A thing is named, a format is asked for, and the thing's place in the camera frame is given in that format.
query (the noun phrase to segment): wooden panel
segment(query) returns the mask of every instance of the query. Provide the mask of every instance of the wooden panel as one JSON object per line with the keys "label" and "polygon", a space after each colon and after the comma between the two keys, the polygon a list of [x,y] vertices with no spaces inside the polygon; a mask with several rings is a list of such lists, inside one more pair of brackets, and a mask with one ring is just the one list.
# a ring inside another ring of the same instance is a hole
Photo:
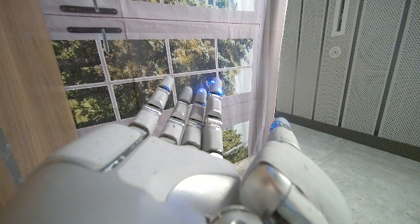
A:
{"label": "wooden panel", "polygon": [[0,126],[26,177],[77,134],[39,0],[0,10]]}
{"label": "wooden panel", "polygon": [[5,163],[0,159],[0,208],[4,207],[8,200],[16,192],[16,186],[9,175]]}

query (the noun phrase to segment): window backdrop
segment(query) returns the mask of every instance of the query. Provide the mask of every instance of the window backdrop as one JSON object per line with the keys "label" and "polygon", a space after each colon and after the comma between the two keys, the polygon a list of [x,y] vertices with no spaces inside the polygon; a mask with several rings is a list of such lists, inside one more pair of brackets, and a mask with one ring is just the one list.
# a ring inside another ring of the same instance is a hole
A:
{"label": "window backdrop", "polygon": [[[265,118],[256,119],[266,110],[266,98],[259,99],[257,91],[265,88],[257,87],[267,78],[257,76],[268,67],[259,59],[266,0],[97,0],[116,14],[60,10],[93,7],[92,0],[40,1],[79,136],[105,123],[128,124],[158,81],[171,75],[175,88],[159,133],[184,86],[196,91],[218,76],[226,157],[237,162],[261,147],[257,135],[264,129],[257,124]],[[105,53],[102,34],[74,34],[69,27],[121,28],[121,33],[106,34],[110,52]]]}

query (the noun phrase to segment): white robotic hand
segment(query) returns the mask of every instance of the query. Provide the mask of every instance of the white robotic hand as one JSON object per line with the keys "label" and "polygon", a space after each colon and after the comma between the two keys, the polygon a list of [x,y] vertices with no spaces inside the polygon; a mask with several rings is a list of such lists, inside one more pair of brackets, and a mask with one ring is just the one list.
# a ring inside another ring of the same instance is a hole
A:
{"label": "white robotic hand", "polygon": [[188,107],[185,87],[151,136],[173,79],[164,78],[130,126],[108,124],[53,154],[0,213],[2,223],[350,223],[332,180],[303,155],[285,119],[241,181],[221,159],[222,85]]}

